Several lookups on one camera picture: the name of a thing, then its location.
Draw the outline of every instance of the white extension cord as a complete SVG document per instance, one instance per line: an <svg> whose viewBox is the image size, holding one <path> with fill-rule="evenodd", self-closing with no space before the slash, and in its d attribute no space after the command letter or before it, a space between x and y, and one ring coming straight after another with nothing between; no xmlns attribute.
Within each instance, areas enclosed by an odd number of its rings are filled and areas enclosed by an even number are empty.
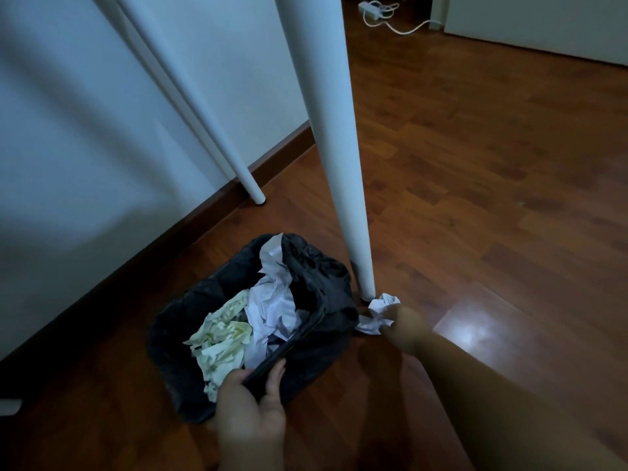
<svg viewBox="0 0 628 471"><path fill-rule="evenodd" d="M395 31L397 34L400 34L402 36L406 34L412 34L414 31L416 31L417 29L419 29L420 27L428 23L437 23L441 25L443 24L439 21L428 19L424 21L423 23L421 23L419 26L412 28L410 31L398 31L395 28L393 28L393 26L391 26L390 23L388 23L387 21L381 21L380 23L375 23L375 24L370 24L368 21L366 21L367 15L373 19L383 19L383 20L390 19L393 17L392 15L394 15L394 12L397 8L399 8L398 3L393 3L391 5L384 5L382 4L382 2L378 0L373 0L370 2L361 2L358 5L358 9L362 12L362 19L364 20L364 23L366 26L375 28L377 26L381 26L382 24L385 24L386 26L388 26L388 28L390 28L391 30Z"/></svg>

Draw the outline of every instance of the white crumpled paper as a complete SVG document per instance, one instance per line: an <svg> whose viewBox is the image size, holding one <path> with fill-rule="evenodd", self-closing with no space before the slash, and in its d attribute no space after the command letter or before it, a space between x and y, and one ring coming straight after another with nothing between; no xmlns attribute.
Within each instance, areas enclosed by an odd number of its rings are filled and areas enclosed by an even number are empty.
<svg viewBox="0 0 628 471"><path fill-rule="evenodd" d="M199 330L184 342L196 357L207 382L203 391L212 402L216 402L218 387L225 376L241 368L244 362L244 349L251 341L253 329L246 322L233 318L244 309L248 300L248 289L238 292L223 307L208 314Z"/></svg>
<svg viewBox="0 0 628 471"><path fill-rule="evenodd" d="M268 353L268 338L275 335L288 340L303 318L302 311L297 312L294 298L290 292L292 276L283 264L281 238L278 234L270 238L261 248L259 258L265 274L251 288L249 303L245 308L249 324L253 327L253 340L244 352L244 365L254 369L263 362Z"/></svg>
<svg viewBox="0 0 628 471"><path fill-rule="evenodd" d="M384 309L391 304L400 303L397 296L386 293L382 294L379 299L373 299L369 304L369 311L373 317L359 316L360 323L356 326L356 330L369 335L379 335L379 328L382 325L393 324L391 319L384 319L382 316Z"/></svg>

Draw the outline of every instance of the wooden floor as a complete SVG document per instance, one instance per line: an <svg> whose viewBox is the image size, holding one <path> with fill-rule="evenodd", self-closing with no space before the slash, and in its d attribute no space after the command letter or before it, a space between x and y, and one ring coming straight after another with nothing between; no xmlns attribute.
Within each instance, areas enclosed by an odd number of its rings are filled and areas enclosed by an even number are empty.
<svg viewBox="0 0 628 471"><path fill-rule="evenodd" d="M347 13L378 290L628 459L628 70ZM265 192L120 304L13 420L5 469L216 467L145 354L152 317L260 233L348 264L315 149ZM287 412L288 469L470 468L420 364L381 338L356 337Z"/></svg>

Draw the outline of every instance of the trash bag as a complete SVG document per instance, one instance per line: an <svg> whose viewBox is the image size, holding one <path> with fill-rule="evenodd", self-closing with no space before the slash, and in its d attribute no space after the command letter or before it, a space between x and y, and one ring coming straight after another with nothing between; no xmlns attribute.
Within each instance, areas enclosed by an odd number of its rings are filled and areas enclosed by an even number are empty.
<svg viewBox="0 0 628 471"><path fill-rule="evenodd" d="M255 238L155 318L148 336L148 355L159 368L175 408L185 421L208 420L213 417L216 404L203 392L203 374L183 342L199 329L207 314L262 278L258 272L259 250L271 237L266 234ZM279 394L282 403L287 403L349 346L358 313L351 299L351 276L341 262L295 234L283 235L281 249L283 262L292 275L294 305L309 311L310 316L251 372L243 385L260 400L268 372L280 358L286 357Z"/></svg>

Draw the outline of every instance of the baseboard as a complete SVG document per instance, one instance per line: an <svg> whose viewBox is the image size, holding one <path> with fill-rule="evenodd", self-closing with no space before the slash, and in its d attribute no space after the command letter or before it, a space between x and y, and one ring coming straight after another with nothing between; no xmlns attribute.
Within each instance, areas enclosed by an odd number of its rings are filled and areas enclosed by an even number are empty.
<svg viewBox="0 0 628 471"><path fill-rule="evenodd" d="M314 143L306 123L251 166L253 177L265 185ZM0 361L0 397L25 398L35 393L94 341L94 333L101 336L111 330L119 317L115 305L137 288L138 278L152 277L248 198L237 179L228 182Z"/></svg>

